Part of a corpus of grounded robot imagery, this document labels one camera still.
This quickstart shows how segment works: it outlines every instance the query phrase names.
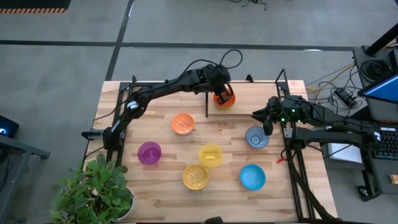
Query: keyboard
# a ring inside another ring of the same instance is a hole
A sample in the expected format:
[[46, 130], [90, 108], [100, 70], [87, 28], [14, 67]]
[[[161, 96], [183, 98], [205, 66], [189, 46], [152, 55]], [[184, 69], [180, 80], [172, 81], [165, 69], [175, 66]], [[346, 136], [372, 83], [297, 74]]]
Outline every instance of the keyboard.
[[379, 131], [381, 134], [381, 144], [373, 152], [376, 159], [398, 160], [398, 132], [397, 131]]

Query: purple bowl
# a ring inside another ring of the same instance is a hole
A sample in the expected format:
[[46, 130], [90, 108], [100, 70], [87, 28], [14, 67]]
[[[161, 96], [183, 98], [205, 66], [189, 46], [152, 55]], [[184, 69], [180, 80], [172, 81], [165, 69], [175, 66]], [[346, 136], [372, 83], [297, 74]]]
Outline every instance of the purple bowl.
[[145, 142], [138, 149], [138, 159], [146, 165], [156, 164], [162, 155], [162, 150], [156, 142]]

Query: blue patterned bowl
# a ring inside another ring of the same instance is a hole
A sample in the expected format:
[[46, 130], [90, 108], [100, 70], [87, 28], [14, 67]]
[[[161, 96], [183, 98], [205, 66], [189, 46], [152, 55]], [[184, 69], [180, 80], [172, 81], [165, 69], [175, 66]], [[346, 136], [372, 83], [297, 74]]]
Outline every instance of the blue patterned bowl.
[[260, 190], [266, 184], [266, 173], [255, 164], [246, 165], [241, 169], [241, 182], [249, 190]]
[[268, 145], [269, 136], [262, 127], [253, 126], [246, 131], [246, 142], [255, 149], [261, 149]]

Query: black floor stripe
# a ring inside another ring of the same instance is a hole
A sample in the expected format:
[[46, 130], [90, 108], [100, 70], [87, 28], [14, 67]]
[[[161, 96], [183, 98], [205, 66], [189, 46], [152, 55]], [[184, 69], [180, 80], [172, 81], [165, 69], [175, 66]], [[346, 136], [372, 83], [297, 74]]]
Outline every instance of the black floor stripe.
[[124, 42], [121, 47], [142, 48], [183, 48], [183, 49], [247, 49], [247, 50], [322, 50], [322, 51], [353, 51], [354, 47], [342, 46], [306, 46], [306, 45], [260, 45], [260, 44], [195, 44], [195, 43], [147, 43]]
[[40, 46], [82, 46], [82, 47], [113, 47], [116, 42], [90, 41], [41, 41], [41, 40], [0, 40], [3, 45], [40, 45]]
[[116, 42], [116, 46], [113, 49], [111, 61], [109, 63], [109, 67], [108, 67], [108, 71], [106, 72], [105, 81], [111, 81], [112, 80], [114, 68], [116, 66], [116, 62], [118, 61], [120, 47], [121, 47], [121, 44], [122, 44], [122, 41], [123, 41], [124, 34], [126, 33], [127, 24], [129, 22], [129, 18], [130, 18], [129, 14], [132, 11], [132, 4], [133, 3], [134, 3], [134, 0], [129, 0], [129, 2], [127, 4], [126, 12], [124, 13], [124, 17], [123, 17], [122, 25], [120, 27], [120, 31], [119, 31], [118, 39], [117, 39], [117, 42]]

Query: white flower pot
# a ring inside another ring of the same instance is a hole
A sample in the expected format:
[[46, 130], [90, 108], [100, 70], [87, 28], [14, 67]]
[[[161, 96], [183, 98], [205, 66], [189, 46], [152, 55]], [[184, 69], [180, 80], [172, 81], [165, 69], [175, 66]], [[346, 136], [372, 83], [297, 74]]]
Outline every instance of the white flower pot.
[[134, 192], [129, 187], [126, 188], [129, 189], [132, 194], [132, 204], [130, 210], [125, 215], [123, 215], [123, 217], [118, 218], [118, 221], [122, 220], [123, 218], [126, 218], [131, 213], [132, 208], [134, 207], [134, 201], [136, 201], [136, 199], [134, 198]]

